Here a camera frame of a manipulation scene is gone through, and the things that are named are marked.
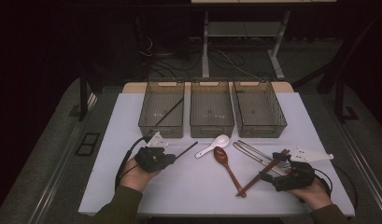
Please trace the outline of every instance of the brown spoon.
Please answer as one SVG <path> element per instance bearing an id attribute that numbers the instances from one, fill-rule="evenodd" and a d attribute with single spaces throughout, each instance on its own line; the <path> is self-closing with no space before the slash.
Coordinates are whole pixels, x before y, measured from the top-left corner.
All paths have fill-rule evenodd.
<path id="1" fill-rule="evenodd" d="M 228 170 L 229 175 L 231 176 L 232 181 L 234 182 L 234 185 L 236 186 L 237 190 L 240 192 L 243 188 L 241 187 L 240 183 L 237 181 L 236 177 L 232 173 L 231 168 L 229 168 L 228 155 L 226 154 L 225 150 L 223 150 L 222 147 L 215 147 L 214 157 L 217 162 L 225 166 L 225 168 Z M 246 193 L 243 193 L 241 197 L 246 198 L 247 197 Z"/>

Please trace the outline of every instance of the dark floor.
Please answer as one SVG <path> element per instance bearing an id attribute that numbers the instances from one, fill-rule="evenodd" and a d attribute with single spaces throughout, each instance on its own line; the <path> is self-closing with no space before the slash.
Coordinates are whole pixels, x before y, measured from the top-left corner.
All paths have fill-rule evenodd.
<path id="1" fill-rule="evenodd" d="M 211 77 L 275 78 L 265 46 L 271 42 L 256 39 L 253 50 L 232 49 L 223 54 L 219 44 L 210 43 Z M 342 42 L 316 40 L 284 42 L 278 53 L 285 81 L 292 83 L 320 68 L 335 55 Z M 150 77 L 200 77 L 201 52 L 189 58 L 177 58 L 162 52 L 151 66 Z M 228 58 L 240 71 L 228 63 Z M 346 88 L 345 105 L 351 106 L 359 119 L 345 124 L 333 114 L 334 91 L 319 94 L 319 77 L 295 91 L 301 94 L 318 136 L 328 153 L 335 155 L 336 166 L 353 203 L 357 204 L 352 223 L 382 223 L 382 127 L 357 94 Z M 0 223 L 90 223 L 91 218 L 78 213 L 99 144 L 104 137 L 110 114 L 121 87 L 107 87 L 91 98 L 90 112 L 78 121 L 78 80 L 62 97 L 50 123 L 41 135 L 21 175 L 0 210 Z M 90 157 L 74 155 L 85 133 L 99 133 L 97 147 Z M 283 217 L 286 224 L 312 223 L 310 217 Z M 218 223 L 216 219 L 151 219 L 149 223 Z M 222 220 L 219 223 L 264 223 L 255 219 Z"/>

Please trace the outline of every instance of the black cable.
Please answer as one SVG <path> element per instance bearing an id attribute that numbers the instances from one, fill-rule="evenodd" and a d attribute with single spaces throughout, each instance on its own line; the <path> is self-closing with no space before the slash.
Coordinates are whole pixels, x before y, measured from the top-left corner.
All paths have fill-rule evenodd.
<path id="1" fill-rule="evenodd" d="M 332 189 L 333 189 L 333 184 L 332 184 L 332 181 L 331 179 L 322 171 L 318 170 L 318 169 L 314 169 L 315 171 L 318 171 L 320 173 L 322 173 L 323 175 L 325 175 L 325 177 L 327 177 L 328 181 L 330 181 L 330 186 L 328 187 L 329 188 L 329 192 L 330 192 L 330 196 L 331 196 L 331 193 L 332 193 Z"/>
<path id="2" fill-rule="evenodd" d="M 229 71 L 232 71 L 232 70 L 238 70 L 238 71 L 241 72 L 241 73 L 244 73 L 244 74 L 247 74 L 247 75 L 249 75 L 249 76 L 252 76 L 252 77 L 261 79 L 260 77 L 257 77 L 257 76 L 255 76 L 254 74 L 251 74 L 251 73 L 249 73 L 249 72 L 247 72 L 247 71 L 244 71 L 243 69 L 241 69 L 240 67 L 238 67 L 238 66 L 240 66 L 240 64 L 235 64 L 235 63 L 233 62 L 233 60 L 232 60 L 231 58 L 229 58 L 224 52 L 222 52 L 222 51 L 220 51 L 220 50 L 218 50 L 218 52 L 219 52 L 221 55 L 225 56 L 225 58 L 226 58 L 226 61 L 223 61 L 223 60 L 221 60 L 221 59 L 219 59 L 219 60 L 222 61 L 222 62 L 225 62 L 225 63 L 229 63 L 229 64 L 232 66 L 232 68 L 224 68 L 224 67 L 218 65 L 218 64 L 214 61 L 214 57 L 215 57 L 215 56 L 214 56 L 213 54 L 209 54 L 209 56 L 212 56 L 212 57 L 209 58 L 210 61 L 211 61 L 212 63 L 214 63 L 217 67 L 219 67 L 219 68 L 221 68 L 221 69 L 224 69 L 224 70 L 229 70 Z M 243 60 L 243 64 L 244 64 L 244 63 L 245 63 L 245 60 L 243 59 L 243 57 L 240 56 L 239 54 L 237 54 L 237 56 Z M 269 74 L 269 75 L 271 75 L 270 73 L 264 73 L 264 72 L 258 72 L 258 73 L 259 73 L 259 74 Z"/>
<path id="3" fill-rule="evenodd" d="M 119 167 L 118 172 L 117 172 L 116 177 L 115 177 L 115 189 L 119 185 L 120 179 L 123 176 L 123 173 L 122 173 L 123 172 L 123 168 L 126 165 L 127 161 L 129 160 L 130 156 L 132 155 L 133 149 L 135 148 L 135 146 L 139 142 L 141 142 L 143 140 L 146 141 L 146 137 L 140 137 L 138 140 L 136 140 L 133 143 L 133 145 L 130 147 L 130 149 L 126 152 L 126 155 L 124 156 L 123 161 L 121 161 L 120 167 Z"/>
<path id="4" fill-rule="evenodd" d="M 348 182 L 350 182 L 350 185 L 351 185 L 351 187 L 353 188 L 353 191 L 354 191 L 354 203 L 353 203 L 353 207 L 354 207 L 354 211 L 356 211 L 357 208 L 359 207 L 359 193 L 357 191 L 356 185 L 354 184 L 354 182 L 351 179 L 351 177 L 342 168 L 340 168 L 339 166 L 337 166 L 335 164 L 332 164 L 332 166 L 335 169 L 339 170 L 347 178 Z"/>
<path id="5" fill-rule="evenodd" d="M 154 69 L 154 68 L 149 68 L 150 70 L 152 70 L 153 72 L 156 72 L 156 73 L 159 73 L 159 75 L 161 75 L 161 77 L 166 77 L 163 73 L 161 73 L 158 69 Z"/>
<path id="6" fill-rule="evenodd" d="M 225 56 L 223 59 L 221 59 L 221 58 L 215 56 L 214 54 L 209 54 L 210 57 L 214 57 L 214 58 L 216 58 L 218 61 L 220 61 L 222 63 L 227 63 L 227 64 L 229 64 L 231 66 L 242 66 L 242 65 L 244 65 L 246 63 L 246 60 L 239 53 L 231 52 L 232 54 L 235 54 L 238 58 L 240 58 L 241 63 L 237 63 L 232 58 L 229 58 L 227 52 L 223 52 L 223 51 L 221 51 L 219 49 L 211 49 L 211 50 L 214 50 L 214 51 L 218 52 L 219 55 L 224 55 Z"/>
<path id="7" fill-rule="evenodd" d="M 165 64 L 167 64 L 167 65 L 169 65 L 172 69 L 174 69 L 174 70 L 177 70 L 177 71 L 180 71 L 180 72 L 183 72 L 183 73 L 185 73 L 186 74 L 186 76 L 187 76 L 187 80 L 189 80 L 190 79 L 190 77 L 191 77 L 191 75 L 186 71 L 186 70 L 180 70 L 180 69 L 176 69 L 174 66 L 172 66 L 171 64 L 169 64 L 169 63 L 165 63 Z M 160 64 L 157 64 L 157 63 L 153 63 L 152 65 L 159 65 L 160 67 L 164 67 L 164 69 L 170 69 L 170 68 L 168 68 L 168 67 L 165 67 L 165 66 L 163 66 L 163 65 L 160 65 Z"/>
<path id="8" fill-rule="evenodd" d="M 233 41 L 230 40 L 226 40 L 224 42 L 222 42 L 223 45 L 225 45 L 224 47 L 222 46 L 214 46 L 214 47 L 210 47 L 210 49 L 219 49 L 219 48 L 223 48 L 223 49 L 226 49 L 226 50 L 238 50 L 238 48 L 234 47 L 233 46 Z M 253 46 L 250 46 L 250 47 L 247 47 L 247 50 L 250 50 L 250 51 L 255 51 L 255 48 L 259 48 L 259 47 L 262 47 L 262 46 L 266 46 L 266 47 L 270 47 L 270 43 L 268 41 L 264 41 L 263 43 L 260 43 L 260 44 L 255 44 Z"/>
<path id="9" fill-rule="evenodd" d="M 177 70 L 177 71 L 180 71 L 180 72 L 190 71 L 190 70 L 194 69 L 194 68 L 196 67 L 196 65 L 197 65 L 197 64 L 196 64 L 196 65 L 192 66 L 191 68 L 176 68 L 176 67 L 174 67 L 173 65 L 171 65 L 170 63 L 166 63 L 166 62 L 164 62 L 164 61 L 162 61 L 162 60 L 157 60 L 156 62 L 157 62 L 157 63 L 164 63 L 164 64 L 166 64 L 167 66 L 171 67 L 172 69 Z"/>
<path id="10" fill-rule="evenodd" d="M 286 60 L 284 63 L 281 63 L 280 66 L 275 70 L 277 71 L 278 69 L 282 69 L 287 63 L 289 63 L 290 61 L 292 61 L 295 56 L 297 56 L 298 54 L 304 52 L 308 47 L 309 47 L 309 43 L 307 43 L 306 47 L 304 47 L 303 49 L 299 50 L 298 52 L 294 53 L 288 60 Z"/>
<path id="11" fill-rule="evenodd" d="M 236 68 L 233 66 L 233 64 L 231 64 L 231 67 L 230 68 L 226 68 L 226 67 L 223 67 L 221 65 L 219 65 L 215 60 L 217 59 L 216 56 L 214 56 L 213 54 L 211 53 L 208 53 L 208 60 L 210 62 L 212 62 L 214 65 L 216 65 L 218 68 L 220 69 L 223 69 L 223 70 L 228 70 L 228 71 L 232 71 L 232 70 L 235 70 Z"/>
<path id="12" fill-rule="evenodd" d="M 127 170 L 126 172 L 124 172 L 123 174 L 121 174 L 120 175 L 120 177 L 119 177 L 119 180 L 121 180 L 121 178 L 124 176 L 124 175 L 126 175 L 127 173 L 129 173 L 130 171 L 132 171 L 135 167 L 137 167 L 138 166 L 138 164 L 137 165 L 135 165 L 135 166 L 133 166 L 132 168 L 130 168 L 129 170 Z"/>
<path id="13" fill-rule="evenodd" d="M 163 69 L 169 71 L 169 72 L 171 73 L 171 75 L 173 75 L 173 77 L 177 78 L 176 74 L 175 74 L 170 68 L 164 67 L 164 66 L 162 66 L 162 65 L 160 65 L 160 64 L 156 64 L 156 63 L 153 63 L 152 65 L 159 66 L 159 67 L 161 67 L 161 68 L 163 68 Z"/>

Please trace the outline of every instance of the wire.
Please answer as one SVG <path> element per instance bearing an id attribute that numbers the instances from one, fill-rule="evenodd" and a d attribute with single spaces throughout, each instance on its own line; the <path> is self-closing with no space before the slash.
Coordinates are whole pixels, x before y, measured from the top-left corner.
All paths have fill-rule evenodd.
<path id="1" fill-rule="evenodd" d="M 282 63 L 277 69 L 275 69 L 275 71 L 279 70 L 279 69 L 282 69 L 287 63 L 289 63 L 290 61 L 292 61 L 295 56 L 297 56 L 298 54 L 304 52 L 308 47 L 309 47 L 309 43 L 307 43 L 306 47 L 304 47 L 303 49 L 299 50 L 298 52 L 294 53 L 288 60 L 286 60 L 284 63 Z"/>
<path id="2" fill-rule="evenodd" d="M 153 47 L 153 41 L 149 38 L 149 36 L 147 36 L 147 35 L 145 35 L 145 38 L 147 39 L 147 40 L 149 40 L 149 47 L 147 47 L 147 49 L 145 49 L 145 50 L 141 50 L 141 49 L 139 49 L 138 50 L 138 52 L 140 52 L 141 54 L 143 54 L 143 55 L 145 55 L 145 56 L 147 56 L 147 57 L 152 57 L 153 56 L 153 53 L 150 51 L 151 49 L 152 49 L 152 47 Z"/>
<path id="3" fill-rule="evenodd" d="M 252 77 L 256 77 L 256 78 L 259 78 L 257 76 L 254 76 L 246 71 L 244 71 L 243 69 L 239 68 L 224 52 L 222 52 L 221 50 L 219 49 L 216 49 L 216 51 L 218 51 L 219 53 L 221 53 L 226 59 L 228 59 L 228 61 L 233 65 L 233 67 L 237 70 L 239 70 L 240 72 L 244 73 L 244 74 L 247 74 L 247 75 L 250 75 Z"/>
<path id="4" fill-rule="evenodd" d="M 208 60 L 209 60 L 210 62 L 212 62 L 214 65 L 216 65 L 218 68 L 223 69 L 223 70 L 228 70 L 228 71 L 235 70 L 235 68 L 234 68 L 233 66 L 231 66 L 231 67 L 223 67 L 223 66 L 219 65 L 219 64 L 216 62 L 217 59 L 218 59 L 218 58 L 217 58 L 216 56 L 214 56 L 213 54 L 211 54 L 211 53 L 208 54 Z"/>
<path id="5" fill-rule="evenodd" d="M 187 75 L 187 77 L 188 77 L 187 80 L 189 80 L 191 78 L 191 74 L 189 74 L 188 71 L 193 70 L 194 68 L 196 68 L 201 59 L 202 59 L 202 54 L 199 55 L 199 57 L 197 58 L 196 63 L 193 66 L 189 67 L 189 68 L 177 68 L 177 67 L 174 67 L 173 65 L 171 65 L 170 63 L 164 62 L 163 60 L 157 60 L 156 63 L 153 63 L 152 65 L 160 66 L 162 68 L 162 70 L 163 69 L 165 69 L 165 70 L 173 69 L 173 70 L 176 70 L 176 71 L 183 72 L 183 73 L 185 73 Z"/>
<path id="6" fill-rule="evenodd" d="M 129 170 L 127 170 L 126 172 L 124 172 L 123 174 L 121 174 L 120 175 L 120 177 L 119 177 L 119 180 L 121 180 L 121 178 L 124 176 L 124 175 L 126 175 L 127 173 L 129 173 L 130 171 L 132 171 L 135 167 L 137 167 L 138 166 L 138 164 L 137 165 L 135 165 L 135 166 L 133 166 L 132 168 L 130 168 Z"/>
<path id="7" fill-rule="evenodd" d="M 323 175 L 325 175 L 325 177 L 327 177 L 328 181 L 330 181 L 330 193 L 332 193 L 332 189 L 333 189 L 333 184 L 332 184 L 332 181 L 331 179 L 322 171 L 318 170 L 318 169 L 314 169 L 315 171 L 318 171 L 320 173 L 322 173 Z"/>
<path id="8" fill-rule="evenodd" d="M 163 65 L 160 65 L 160 64 L 157 64 L 157 63 L 153 63 L 152 65 L 159 66 L 159 67 L 169 71 L 171 73 L 171 75 L 173 75 L 173 77 L 177 78 L 176 74 L 170 68 L 164 67 Z"/>
<path id="9" fill-rule="evenodd" d="M 216 57 L 214 54 L 211 54 L 212 57 L 215 57 L 217 58 L 217 60 L 223 62 L 223 63 L 227 63 L 227 64 L 230 64 L 232 65 L 234 63 L 234 65 L 236 66 L 242 66 L 244 64 L 246 64 L 246 60 L 237 52 L 232 52 L 232 54 L 236 55 L 240 60 L 241 60 L 241 63 L 235 63 L 233 59 L 231 59 L 232 63 L 231 62 L 228 62 L 228 54 L 223 52 L 222 50 L 219 50 L 219 49 L 212 49 L 212 50 L 215 50 L 216 52 L 218 52 L 220 55 L 223 55 L 224 56 L 224 59 L 220 59 L 218 57 Z"/>
<path id="10" fill-rule="evenodd" d="M 156 73 L 159 73 L 161 75 L 161 77 L 166 77 L 163 73 L 161 73 L 159 70 L 157 69 L 154 69 L 154 68 L 149 68 L 150 70 L 152 70 L 153 72 L 156 72 Z"/>
<path id="11" fill-rule="evenodd" d="M 228 50 L 238 50 L 236 48 L 236 46 L 233 45 L 233 42 L 235 40 L 233 40 L 232 38 L 230 38 L 230 40 L 224 40 L 222 42 L 219 42 L 219 41 L 215 41 L 215 37 L 207 43 L 207 45 L 210 45 L 212 44 L 212 42 L 218 42 L 218 43 L 221 43 L 220 46 L 213 46 L 213 47 L 210 47 L 210 48 L 214 48 L 214 49 L 219 49 L 219 48 L 224 48 L 224 49 L 228 49 Z M 266 46 L 266 47 L 271 47 L 271 45 L 269 44 L 269 41 L 266 41 L 266 40 L 261 40 L 262 43 L 255 43 L 253 45 L 250 45 L 250 46 L 247 46 L 247 49 L 248 50 L 251 50 L 251 51 L 255 51 L 255 48 L 259 48 L 259 47 L 263 47 L 263 46 Z"/>
<path id="12" fill-rule="evenodd" d="M 124 156 L 123 160 L 121 161 L 120 167 L 119 167 L 118 172 L 117 172 L 116 177 L 115 177 L 115 189 L 119 185 L 120 179 L 123 176 L 122 170 L 123 170 L 124 166 L 126 165 L 127 161 L 129 160 L 130 156 L 132 155 L 133 149 L 135 148 L 135 146 L 137 146 L 137 144 L 139 142 L 141 142 L 143 140 L 146 141 L 146 137 L 140 137 L 139 139 L 137 139 L 133 143 L 133 145 L 130 147 L 130 149 L 126 152 L 126 155 Z"/>
<path id="13" fill-rule="evenodd" d="M 339 166 L 337 166 L 335 164 L 332 164 L 332 166 L 335 169 L 339 170 L 343 175 L 345 175 L 345 177 L 347 178 L 347 180 L 350 183 L 351 187 L 353 188 L 353 191 L 354 191 L 354 203 L 353 203 L 353 207 L 354 207 L 354 211 L 356 211 L 357 208 L 359 207 L 359 193 L 357 191 L 356 185 L 354 184 L 354 182 L 351 179 L 351 177 L 342 168 L 340 168 Z"/>

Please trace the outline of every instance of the white table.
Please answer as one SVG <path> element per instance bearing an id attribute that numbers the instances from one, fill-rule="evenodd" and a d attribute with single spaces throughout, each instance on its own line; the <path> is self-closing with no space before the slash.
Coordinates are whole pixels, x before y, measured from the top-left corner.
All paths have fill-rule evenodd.
<path id="1" fill-rule="evenodd" d="M 325 152 L 299 94 L 278 92 L 277 98 L 288 123 L 281 136 L 277 139 L 242 140 L 266 154 L 297 147 Z M 115 175 L 121 160 L 134 141 L 141 137 L 137 122 L 143 99 L 144 93 L 122 93 L 118 97 L 78 210 L 80 213 L 92 216 L 112 199 Z M 189 86 L 185 93 L 184 106 L 184 137 L 166 139 L 169 147 L 165 152 L 178 155 L 195 141 L 199 144 L 149 182 L 138 209 L 139 216 L 288 217 L 309 213 L 307 206 L 299 203 L 292 195 L 276 192 L 271 184 L 263 181 L 249 189 L 246 198 L 235 197 L 237 191 L 232 179 L 225 168 L 215 161 L 212 152 L 198 160 L 194 157 L 196 152 L 208 147 L 213 139 L 190 137 Z M 233 173 L 244 187 L 263 166 L 233 147 L 232 143 L 239 139 L 241 138 L 234 126 L 231 143 L 224 149 L 229 156 Z M 144 145 L 145 143 L 140 143 L 134 149 L 133 155 Z M 311 165 L 325 172 L 332 180 L 333 202 L 346 216 L 354 216 L 351 201 L 331 163 L 317 161 Z"/>

